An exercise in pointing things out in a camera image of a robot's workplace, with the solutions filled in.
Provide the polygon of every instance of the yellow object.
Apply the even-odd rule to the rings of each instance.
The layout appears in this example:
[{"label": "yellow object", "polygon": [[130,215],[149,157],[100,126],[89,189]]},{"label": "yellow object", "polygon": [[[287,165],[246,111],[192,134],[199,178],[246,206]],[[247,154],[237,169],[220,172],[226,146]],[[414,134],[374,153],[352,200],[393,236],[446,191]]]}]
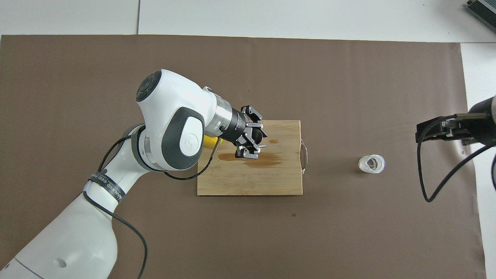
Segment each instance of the yellow object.
[{"label": "yellow object", "polygon": [[205,147],[214,147],[215,143],[217,142],[217,138],[212,138],[209,136],[203,136],[203,146]]}]

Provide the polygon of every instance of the metal handle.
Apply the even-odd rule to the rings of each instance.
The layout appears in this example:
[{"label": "metal handle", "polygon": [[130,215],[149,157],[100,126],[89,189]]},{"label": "metal handle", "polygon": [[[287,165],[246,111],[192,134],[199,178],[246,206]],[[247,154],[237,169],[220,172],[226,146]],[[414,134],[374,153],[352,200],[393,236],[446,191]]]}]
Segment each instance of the metal handle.
[{"label": "metal handle", "polygon": [[302,139],[302,146],[305,149],[305,166],[302,166],[302,174],[305,174],[305,169],[309,164],[309,150],[307,149],[307,146],[303,142],[303,139]]}]

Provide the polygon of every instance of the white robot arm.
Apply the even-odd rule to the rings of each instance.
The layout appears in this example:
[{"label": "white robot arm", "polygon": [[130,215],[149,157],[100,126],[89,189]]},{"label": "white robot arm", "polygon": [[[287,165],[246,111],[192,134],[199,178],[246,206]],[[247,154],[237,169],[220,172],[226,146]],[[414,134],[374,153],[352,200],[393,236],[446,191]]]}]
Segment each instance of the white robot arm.
[{"label": "white robot arm", "polygon": [[149,75],[136,101],[145,123],[124,134],[105,169],[0,271],[0,279],[107,278],[117,258],[112,217],[90,202],[112,214],[143,174],[193,167],[203,135],[230,141],[236,157],[251,159],[267,136],[253,107],[237,111],[210,88],[168,70]]}]

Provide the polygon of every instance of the black vent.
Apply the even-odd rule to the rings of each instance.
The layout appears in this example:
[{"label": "black vent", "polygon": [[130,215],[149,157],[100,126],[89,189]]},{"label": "black vent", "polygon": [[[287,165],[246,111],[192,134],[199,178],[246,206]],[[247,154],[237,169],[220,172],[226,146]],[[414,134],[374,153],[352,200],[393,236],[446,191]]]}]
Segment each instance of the black vent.
[{"label": "black vent", "polygon": [[[496,6],[495,0],[484,0],[491,6]],[[482,21],[490,29],[496,32],[496,14],[480,1],[473,1],[469,3],[467,11],[473,14],[476,18]]]}]

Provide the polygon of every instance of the white floor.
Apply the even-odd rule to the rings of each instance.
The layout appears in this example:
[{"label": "white floor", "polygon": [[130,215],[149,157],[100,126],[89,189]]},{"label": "white floor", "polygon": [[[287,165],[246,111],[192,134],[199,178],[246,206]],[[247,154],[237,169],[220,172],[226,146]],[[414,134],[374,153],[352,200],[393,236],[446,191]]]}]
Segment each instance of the white floor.
[{"label": "white floor", "polygon": [[[3,0],[0,34],[180,34],[459,42],[468,106],[496,93],[496,33],[465,0]],[[496,279],[495,151],[475,159],[487,278]]]}]

